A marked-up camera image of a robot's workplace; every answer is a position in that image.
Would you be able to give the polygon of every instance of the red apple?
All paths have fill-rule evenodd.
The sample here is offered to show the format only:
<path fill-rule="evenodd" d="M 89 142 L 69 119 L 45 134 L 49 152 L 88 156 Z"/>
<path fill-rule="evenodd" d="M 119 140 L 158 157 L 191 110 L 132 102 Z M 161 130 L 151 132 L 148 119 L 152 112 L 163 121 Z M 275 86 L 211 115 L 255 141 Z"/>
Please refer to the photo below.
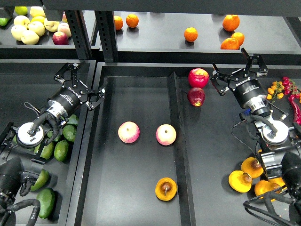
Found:
<path fill-rule="evenodd" d="M 175 129 L 169 124 L 159 126 L 156 132 L 157 141 L 165 146 L 172 144 L 176 136 L 177 133 Z"/>
<path fill-rule="evenodd" d="M 209 74 L 202 68 L 195 68 L 189 72 L 188 82 L 191 87 L 204 88 L 209 81 Z"/>
<path fill-rule="evenodd" d="M 139 127 L 132 121 L 124 122 L 118 129 L 118 136 L 124 143 L 135 142 L 140 135 Z"/>
<path fill-rule="evenodd" d="M 55 32 L 52 36 L 52 41 L 55 45 L 68 45 L 68 37 L 64 32 Z"/>
<path fill-rule="evenodd" d="M 205 92 L 202 88 L 191 88 L 187 93 L 187 98 L 193 106 L 200 107 L 205 101 Z"/>

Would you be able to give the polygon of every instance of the apple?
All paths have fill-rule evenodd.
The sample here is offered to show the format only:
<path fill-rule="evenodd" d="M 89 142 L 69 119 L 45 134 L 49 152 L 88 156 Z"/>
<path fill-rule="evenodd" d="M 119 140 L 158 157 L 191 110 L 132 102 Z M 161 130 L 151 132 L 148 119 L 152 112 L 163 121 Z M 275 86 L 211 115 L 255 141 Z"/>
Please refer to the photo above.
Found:
<path fill-rule="evenodd" d="M 124 122 L 118 129 L 118 136 L 124 143 L 135 142 L 140 135 L 139 127 L 132 121 Z"/>
<path fill-rule="evenodd" d="M 67 35 L 64 32 L 55 32 L 52 36 L 52 41 L 55 45 L 69 45 Z"/>
<path fill-rule="evenodd" d="M 60 22 L 58 21 L 48 21 L 47 18 L 44 20 L 44 26 L 50 32 L 57 32 L 57 28 Z"/>
<path fill-rule="evenodd" d="M 205 101 L 205 92 L 202 88 L 191 88 L 187 93 L 187 98 L 192 106 L 201 107 Z"/>
<path fill-rule="evenodd" d="M 16 16 L 14 19 L 14 25 L 22 25 L 28 28 L 30 20 L 26 16 Z"/>
<path fill-rule="evenodd" d="M 34 21 L 28 25 L 28 30 L 36 32 L 38 36 L 45 34 L 44 24 L 40 21 Z"/>
<path fill-rule="evenodd" d="M 66 17 L 65 12 L 63 13 L 62 21 L 63 21 L 64 23 L 67 23 L 67 22 L 68 22 L 68 21 L 67 21 L 67 17 Z"/>
<path fill-rule="evenodd" d="M 30 8 L 30 15 L 32 17 L 35 17 L 35 16 L 43 16 L 43 17 L 46 17 L 45 13 L 44 13 L 44 10 L 41 6 L 32 6 Z"/>
<path fill-rule="evenodd" d="M 27 31 L 27 29 L 22 25 L 14 25 L 11 28 L 11 34 L 17 41 L 21 41 L 21 37 L 24 31 Z"/>
<path fill-rule="evenodd" d="M 6 26 L 10 18 L 0 18 L 0 26 Z"/>
<path fill-rule="evenodd" d="M 25 16 L 28 12 L 27 10 L 27 7 L 26 6 L 16 6 L 15 7 L 15 12 L 18 14 L 18 15 L 23 15 Z"/>
<path fill-rule="evenodd" d="M 64 32 L 68 38 L 71 37 L 71 31 L 69 28 L 69 25 L 67 23 L 61 23 L 59 24 L 58 28 L 57 28 L 58 32 Z"/>
<path fill-rule="evenodd" d="M 159 126 L 156 132 L 157 141 L 164 146 L 172 144 L 176 136 L 177 133 L 174 127 L 169 124 Z"/>
<path fill-rule="evenodd" d="M 188 82 L 194 87 L 204 88 L 209 81 L 209 74 L 202 68 L 195 68 L 189 72 Z"/>
<path fill-rule="evenodd" d="M 26 45 L 35 45 L 39 39 L 40 37 L 33 31 L 24 31 L 21 37 L 21 41 Z"/>

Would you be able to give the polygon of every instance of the wire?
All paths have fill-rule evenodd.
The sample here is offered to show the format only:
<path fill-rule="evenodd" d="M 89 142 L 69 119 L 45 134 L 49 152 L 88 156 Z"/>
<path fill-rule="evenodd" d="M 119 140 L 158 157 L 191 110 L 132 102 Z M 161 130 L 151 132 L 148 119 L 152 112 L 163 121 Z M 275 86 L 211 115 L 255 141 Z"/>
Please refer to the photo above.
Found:
<path fill-rule="evenodd" d="M 245 145 L 247 148 L 249 148 L 249 149 L 251 150 L 251 152 L 256 156 L 255 151 L 254 151 L 249 145 L 247 145 L 245 142 L 243 142 L 241 139 L 239 139 L 239 138 L 234 134 L 234 132 L 233 132 L 233 129 L 234 129 L 236 126 L 239 126 L 240 124 L 242 124 L 242 123 L 244 123 L 244 122 L 246 122 L 246 120 L 243 120 L 243 121 L 241 121 L 241 122 L 235 124 L 234 126 L 232 126 L 232 127 L 231 127 L 231 134 L 232 134 L 232 135 L 233 135 L 240 143 L 242 143 L 242 144 Z"/>
<path fill-rule="evenodd" d="M 24 102 L 24 106 L 30 110 L 33 110 L 37 114 L 37 116 L 39 116 L 39 113 L 40 113 L 39 110 L 37 108 L 35 108 L 31 103 L 26 101 L 26 102 Z"/>

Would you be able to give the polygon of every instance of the green apple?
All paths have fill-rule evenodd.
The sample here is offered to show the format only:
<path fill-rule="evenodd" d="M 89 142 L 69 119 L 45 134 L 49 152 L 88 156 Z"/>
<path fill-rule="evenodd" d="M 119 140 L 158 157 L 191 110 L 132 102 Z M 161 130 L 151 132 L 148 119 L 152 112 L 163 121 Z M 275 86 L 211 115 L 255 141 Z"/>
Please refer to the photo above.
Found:
<path fill-rule="evenodd" d="M 45 27 L 44 24 L 40 21 L 34 21 L 30 24 L 28 24 L 28 30 L 29 31 L 33 31 L 36 32 L 36 34 L 38 36 L 42 36 L 43 34 L 45 34 Z"/>
<path fill-rule="evenodd" d="M 33 31 L 24 31 L 21 40 L 26 45 L 35 45 L 39 41 L 39 36 Z"/>
<path fill-rule="evenodd" d="M 26 6 L 16 6 L 15 7 L 15 12 L 18 14 L 18 15 L 22 15 L 22 16 L 25 16 L 28 12 L 27 10 L 27 7 Z"/>
<path fill-rule="evenodd" d="M 67 38 L 71 37 L 71 31 L 70 31 L 69 25 L 67 23 L 59 24 L 57 31 L 64 32 L 67 35 Z"/>
<path fill-rule="evenodd" d="M 43 8 L 40 7 L 40 6 L 32 6 L 32 7 L 30 8 L 30 15 L 31 15 L 32 17 L 35 17 L 35 16 L 43 16 L 43 17 L 46 17 Z"/>
<path fill-rule="evenodd" d="M 10 18 L 0 18 L 0 26 L 5 26 L 8 24 Z"/>
<path fill-rule="evenodd" d="M 50 32 L 57 32 L 57 28 L 60 22 L 58 21 L 48 21 L 47 18 L 44 20 L 44 26 Z"/>
<path fill-rule="evenodd" d="M 22 25 L 14 25 L 11 28 L 11 34 L 17 41 L 21 41 L 21 37 L 24 31 L 27 31 L 27 29 Z"/>
<path fill-rule="evenodd" d="M 14 25 L 22 25 L 28 28 L 30 20 L 26 16 L 16 16 L 14 19 Z"/>

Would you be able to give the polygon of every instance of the black shelf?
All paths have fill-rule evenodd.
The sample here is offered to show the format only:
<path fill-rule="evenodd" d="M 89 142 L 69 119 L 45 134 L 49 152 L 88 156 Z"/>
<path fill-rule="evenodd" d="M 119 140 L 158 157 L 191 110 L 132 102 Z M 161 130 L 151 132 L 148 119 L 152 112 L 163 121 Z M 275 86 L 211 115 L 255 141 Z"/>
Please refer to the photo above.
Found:
<path fill-rule="evenodd" d="M 27 17 L 31 20 L 30 7 L 28 8 Z M 25 45 L 21 41 L 16 41 L 12 34 L 11 28 L 14 26 L 14 18 L 17 14 L 14 12 L 13 18 L 9 23 L 2 27 L 0 26 L 0 58 L 18 58 L 18 59 L 78 59 L 76 49 L 72 37 L 69 38 L 69 45 L 56 46 L 52 41 L 53 32 L 45 29 L 45 34 L 40 37 L 36 45 Z M 92 39 L 95 39 L 95 15 L 94 11 L 84 11 L 84 20 L 90 44 Z M 94 41 L 91 45 L 92 51 L 97 54 L 100 49 L 100 41 Z"/>

